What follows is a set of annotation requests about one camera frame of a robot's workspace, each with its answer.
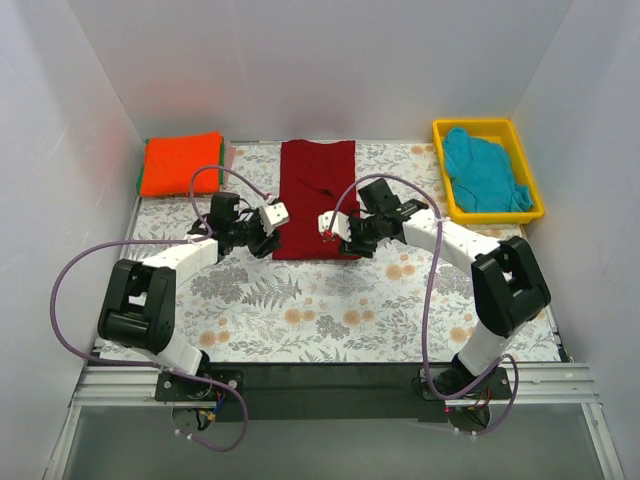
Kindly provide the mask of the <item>dark red t-shirt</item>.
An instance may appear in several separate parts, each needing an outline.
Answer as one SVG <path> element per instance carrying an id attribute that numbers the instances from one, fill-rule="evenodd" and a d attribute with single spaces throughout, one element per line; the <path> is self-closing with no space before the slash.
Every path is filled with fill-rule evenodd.
<path id="1" fill-rule="evenodd" d="M 339 244 L 322 239 L 318 217 L 334 209 L 355 181 L 356 142 L 316 143 L 290 140 L 281 145 L 279 198 L 289 222 L 279 228 L 276 261 L 348 260 Z"/>

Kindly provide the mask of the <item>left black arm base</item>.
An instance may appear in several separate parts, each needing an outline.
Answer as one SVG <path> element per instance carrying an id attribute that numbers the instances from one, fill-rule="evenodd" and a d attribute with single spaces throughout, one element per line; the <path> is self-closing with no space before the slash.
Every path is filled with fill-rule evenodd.
<path id="1" fill-rule="evenodd" d="M 239 369 L 205 367 L 198 374 L 213 379 L 229 387 L 234 386 L 241 391 L 244 383 L 244 372 Z M 158 375 L 154 399 L 159 402 L 212 402 L 219 396 L 225 396 L 226 390 L 213 386 L 208 382 L 185 379 L 166 371 Z"/>

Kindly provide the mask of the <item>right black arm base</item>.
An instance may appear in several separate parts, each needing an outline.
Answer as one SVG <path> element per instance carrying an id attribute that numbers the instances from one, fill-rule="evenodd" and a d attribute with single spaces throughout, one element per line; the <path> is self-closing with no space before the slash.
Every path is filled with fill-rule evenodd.
<path id="1" fill-rule="evenodd" d="M 427 374 L 421 368 L 411 385 L 418 396 L 424 400 L 508 400 L 512 388 L 503 367 L 495 366 L 483 377 L 474 377 L 457 359 L 448 364 L 430 366 L 431 384 Z"/>

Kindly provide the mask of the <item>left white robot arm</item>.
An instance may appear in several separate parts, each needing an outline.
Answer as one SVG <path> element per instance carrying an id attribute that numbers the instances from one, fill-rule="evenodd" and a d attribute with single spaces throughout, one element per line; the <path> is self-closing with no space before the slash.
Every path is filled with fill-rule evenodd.
<path id="1" fill-rule="evenodd" d="M 243 209 L 241 202 L 237 194 L 216 193 L 209 213 L 183 242 L 140 261 L 116 262 L 98 320 L 101 339 L 180 372 L 178 387 L 193 400 L 211 392 L 213 377 L 201 367 L 204 353 L 176 331 L 178 287 L 235 248 L 258 259 L 270 255 L 281 246 L 279 228 L 289 221 L 284 203 L 273 197 L 257 208 Z"/>

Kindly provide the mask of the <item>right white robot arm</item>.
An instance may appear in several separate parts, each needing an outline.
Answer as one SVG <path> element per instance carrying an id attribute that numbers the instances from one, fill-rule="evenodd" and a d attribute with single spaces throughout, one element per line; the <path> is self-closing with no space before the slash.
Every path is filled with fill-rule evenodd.
<path id="1" fill-rule="evenodd" d="M 497 240 L 447 220 L 429 198 L 403 202 L 389 175 L 367 175 L 347 188 L 358 193 L 364 217 L 339 209 L 318 218 L 319 233 L 339 237 L 344 255 L 370 258 L 379 242 L 396 240 L 429 251 L 472 282 L 478 324 L 434 386 L 442 395 L 475 397 L 489 384 L 507 346 L 551 302 L 551 293 L 529 243 L 520 236 Z"/>

